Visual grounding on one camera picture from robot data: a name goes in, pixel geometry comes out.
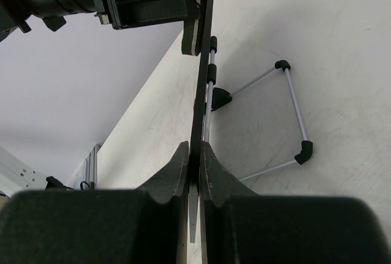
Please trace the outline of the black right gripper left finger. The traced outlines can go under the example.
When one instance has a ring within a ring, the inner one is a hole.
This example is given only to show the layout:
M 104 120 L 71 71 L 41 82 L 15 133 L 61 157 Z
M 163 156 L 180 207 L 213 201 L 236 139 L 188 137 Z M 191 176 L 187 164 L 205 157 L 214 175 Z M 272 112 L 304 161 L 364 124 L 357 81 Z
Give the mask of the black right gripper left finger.
M 186 263 L 189 144 L 136 189 L 25 191 L 1 211 L 2 263 Z

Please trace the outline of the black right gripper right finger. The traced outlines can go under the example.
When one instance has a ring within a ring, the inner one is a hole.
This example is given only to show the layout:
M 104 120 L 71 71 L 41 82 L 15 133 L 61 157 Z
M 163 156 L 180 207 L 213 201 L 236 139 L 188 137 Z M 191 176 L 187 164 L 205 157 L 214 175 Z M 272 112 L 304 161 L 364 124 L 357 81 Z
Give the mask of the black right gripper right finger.
M 209 143 L 200 154 L 203 263 L 389 263 L 373 211 L 352 197 L 262 196 Z

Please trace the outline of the green bone-shaped whiteboard eraser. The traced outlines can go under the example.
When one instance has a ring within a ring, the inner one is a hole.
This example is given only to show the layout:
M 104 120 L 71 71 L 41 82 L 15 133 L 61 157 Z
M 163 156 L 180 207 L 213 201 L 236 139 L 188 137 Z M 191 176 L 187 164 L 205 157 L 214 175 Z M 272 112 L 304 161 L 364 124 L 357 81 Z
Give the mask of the green bone-shaped whiteboard eraser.
M 199 16 L 184 20 L 181 52 L 188 56 L 198 56 L 202 49 L 207 0 L 193 0 L 197 3 Z

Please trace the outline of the black-framed whiteboard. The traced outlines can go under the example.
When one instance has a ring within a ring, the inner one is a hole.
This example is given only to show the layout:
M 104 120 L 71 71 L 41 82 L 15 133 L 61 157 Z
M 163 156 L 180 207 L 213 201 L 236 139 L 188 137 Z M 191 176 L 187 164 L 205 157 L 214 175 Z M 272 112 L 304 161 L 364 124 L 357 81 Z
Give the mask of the black-framed whiteboard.
M 197 87 L 195 92 L 191 140 L 189 148 L 189 192 L 188 192 L 188 215 L 189 215 L 189 240 L 196 242 L 197 211 L 199 196 L 199 170 L 200 170 L 200 151 L 203 141 L 203 118 L 205 112 L 205 95 L 207 70 L 209 64 L 209 48 L 211 37 L 211 24 L 213 16 L 213 1 L 207 0 L 205 25 L 202 38 L 202 50 L 200 54 L 199 72 L 197 78 Z

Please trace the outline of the black whiteboard stand with rods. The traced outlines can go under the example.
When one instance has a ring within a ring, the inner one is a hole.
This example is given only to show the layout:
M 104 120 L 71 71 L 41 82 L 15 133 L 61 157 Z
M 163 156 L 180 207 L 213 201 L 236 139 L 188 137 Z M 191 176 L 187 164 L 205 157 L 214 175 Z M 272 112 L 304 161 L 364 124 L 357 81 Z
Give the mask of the black whiteboard stand with rods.
M 203 139 L 241 182 L 313 156 L 291 69 L 290 61 L 277 60 L 232 92 L 208 83 Z

